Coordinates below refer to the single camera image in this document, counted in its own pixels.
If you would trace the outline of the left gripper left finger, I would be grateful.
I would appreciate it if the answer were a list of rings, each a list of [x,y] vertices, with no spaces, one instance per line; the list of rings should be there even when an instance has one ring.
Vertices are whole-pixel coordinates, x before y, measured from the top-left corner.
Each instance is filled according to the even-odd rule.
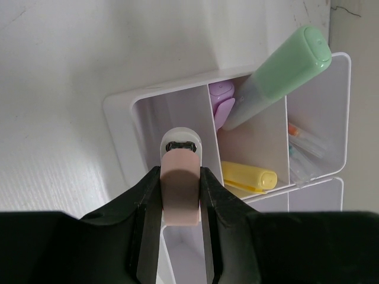
[[[1,214],[2,283],[155,283],[160,168],[102,207]]]

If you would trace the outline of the pink white stapler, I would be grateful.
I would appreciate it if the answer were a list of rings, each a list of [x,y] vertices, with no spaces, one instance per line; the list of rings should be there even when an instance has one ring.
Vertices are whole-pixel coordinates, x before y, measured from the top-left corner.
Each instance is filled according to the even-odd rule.
[[[200,136],[186,127],[167,131],[160,144],[160,189],[166,226],[193,227],[200,219]]]

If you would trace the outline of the green highlighter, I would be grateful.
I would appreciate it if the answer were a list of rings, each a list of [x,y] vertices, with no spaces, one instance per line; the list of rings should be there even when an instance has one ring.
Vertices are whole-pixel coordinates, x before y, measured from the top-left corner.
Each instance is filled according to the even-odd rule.
[[[222,129],[229,131],[259,114],[331,64],[332,53],[321,31],[298,28],[235,92],[235,104]]]

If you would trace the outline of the pink highlighter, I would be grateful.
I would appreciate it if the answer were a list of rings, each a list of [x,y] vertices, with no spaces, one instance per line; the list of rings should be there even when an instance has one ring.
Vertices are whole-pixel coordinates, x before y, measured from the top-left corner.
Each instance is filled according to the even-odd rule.
[[[218,131],[226,122],[234,104],[235,86],[231,80],[211,83],[208,86],[211,106],[213,109],[214,125]]]

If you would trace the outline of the yellow highlighter body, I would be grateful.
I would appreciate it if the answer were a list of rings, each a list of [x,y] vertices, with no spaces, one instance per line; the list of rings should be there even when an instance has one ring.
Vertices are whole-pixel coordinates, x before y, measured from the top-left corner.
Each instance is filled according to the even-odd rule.
[[[277,174],[274,171],[233,162],[221,162],[224,184],[233,188],[257,194],[276,187]]]

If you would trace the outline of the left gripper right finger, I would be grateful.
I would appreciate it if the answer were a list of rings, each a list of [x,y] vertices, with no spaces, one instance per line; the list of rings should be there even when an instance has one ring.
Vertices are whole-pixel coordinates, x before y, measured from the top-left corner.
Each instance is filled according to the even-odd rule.
[[[200,205],[208,283],[378,282],[376,213],[261,213],[206,167]]]

